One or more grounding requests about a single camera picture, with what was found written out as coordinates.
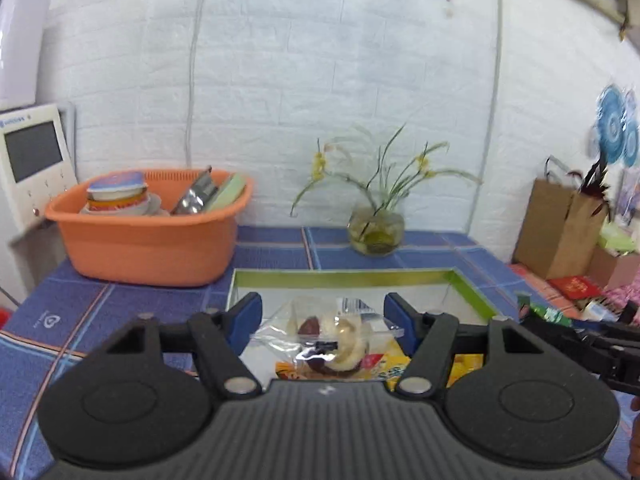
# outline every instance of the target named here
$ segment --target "white cable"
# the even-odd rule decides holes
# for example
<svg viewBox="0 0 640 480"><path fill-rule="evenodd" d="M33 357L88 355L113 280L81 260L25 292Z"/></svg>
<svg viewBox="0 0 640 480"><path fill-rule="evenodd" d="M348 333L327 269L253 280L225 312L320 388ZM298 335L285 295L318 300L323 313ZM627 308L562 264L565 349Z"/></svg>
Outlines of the white cable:
<svg viewBox="0 0 640 480"><path fill-rule="evenodd" d="M0 292L2 292L6 298L11 301L17 308L20 307L20 302L18 302L18 300L16 300L11 294L9 294L6 290L4 290L4 288L2 288L0 286Z"/></svg>
<svg viewBox="0 0 640 480"><path fill-rule="evenodd" d="M200 35L200 23L202 22L202 9L204 0L198 0L196 5L196 17L193 22L193 37L191 38L191 48L189 50L189 109L187 112L187 127L184 132L184 161L187 168L191 167L191 127L193 126L193 104L195 94L194 74L196 70L196 50L198 48L198 37Z"/></svg>
<svg viewBox="0 0 640 480"><path fill-rule="evenodd" d="M504 2L498 0L497 6L497 32L495 35L495 65L494 65L494 88L491 94L491 105L489 108L489 120L486 126L486 135L484 136L484 148L482 149L482 162L480 163L480 180L484 181L486 174L486 162L489 157L489 149L491 148L491 141L494 132L495 123L495 110L498 104L498 90L500 88L500 67L502 65L502 28L504 25ZM476 186L476 192L471 203L471 211L469 212L469 218L466 221L466 234L471 231L471 224L473 223L476 209L478 209L478 201L480 200L480 191L482 185Z"/></svg>

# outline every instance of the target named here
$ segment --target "white brick wall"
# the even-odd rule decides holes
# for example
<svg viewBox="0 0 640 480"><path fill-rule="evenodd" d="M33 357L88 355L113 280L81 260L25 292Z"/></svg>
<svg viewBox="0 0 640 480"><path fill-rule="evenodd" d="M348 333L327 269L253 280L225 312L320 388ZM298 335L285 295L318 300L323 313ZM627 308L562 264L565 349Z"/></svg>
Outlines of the white brick wall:
<svg viewBox="0 0 640 480"><path fill-rule="evenodd" d="M79 176L181 166L196 0L52 0L38 100L78 106ZM352 123L383 140L410 119L393 160L448 140L434 165L481 167L497 0L205 0L196 59L194 163L256 180L242 219L344 225L357 193L326 186L290 202L316 138ZM573 0L506 0L500 101L472 234L510 256L530 185L553 152L587 167L584 133L609 81L640 81L613 25ZM473 186L431 182L406 202L414 228L464 229Z"/></svg>

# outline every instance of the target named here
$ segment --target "brown paper bag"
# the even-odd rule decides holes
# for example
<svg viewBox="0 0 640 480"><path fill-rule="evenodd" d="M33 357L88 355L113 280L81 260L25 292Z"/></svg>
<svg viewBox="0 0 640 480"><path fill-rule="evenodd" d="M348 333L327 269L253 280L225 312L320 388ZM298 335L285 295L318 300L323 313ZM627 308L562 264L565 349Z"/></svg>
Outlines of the brown paper bag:
<svg viewBox="0 0 640 480"><path fill-rule="evenodd" d="M513 259L546 280L584 275L607 215L606 206L594 214L601 204L575 189L537 179Z"/></svg>

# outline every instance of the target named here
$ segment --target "packaged snack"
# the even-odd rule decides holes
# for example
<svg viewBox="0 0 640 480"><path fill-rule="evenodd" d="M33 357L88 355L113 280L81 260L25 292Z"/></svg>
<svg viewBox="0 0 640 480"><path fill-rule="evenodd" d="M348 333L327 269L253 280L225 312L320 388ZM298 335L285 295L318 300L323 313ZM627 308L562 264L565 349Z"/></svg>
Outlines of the packaged snack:
<svg viewBox="0 0 640 480"><path fill-rule="evenodd" d="M460 377L482 368L482 364L484 364L484 356L482 354L456 354L453 359L449 381L447 381L447 388Z"/></svg>
<svg viewBox="0 0 640 480"><path fill-rule="evenodd" d="M529 294L516 293L518 298L518 307L520 309L519 317L522 319L529 311L534 312L542 319L549 323L556 323L563 326L571 326L571 319L566 317L558 309L537 303L531 303Z"/></svg>
<svg viewBox="0 0 640 480"><path fill-rule="evenodd" d="M276 354L281 378L386 380L392 368L402 364L404 371L409 362L395 340L402 334L360 300L300 296L263 322L253 338Z"/></svg>

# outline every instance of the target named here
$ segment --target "metal container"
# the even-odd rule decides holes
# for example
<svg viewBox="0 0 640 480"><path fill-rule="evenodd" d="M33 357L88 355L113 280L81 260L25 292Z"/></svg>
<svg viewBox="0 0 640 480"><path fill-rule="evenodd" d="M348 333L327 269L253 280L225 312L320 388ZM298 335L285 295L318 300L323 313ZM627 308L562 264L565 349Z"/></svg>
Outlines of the metal container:
<svg viewBox="0 0 640 480"><path fill-rule="evenodd" d="M209 166L193 181L189 189L178 200L171 214L194 215L201 213L217 190L218 187L211 179L211 166Z"/></svg>

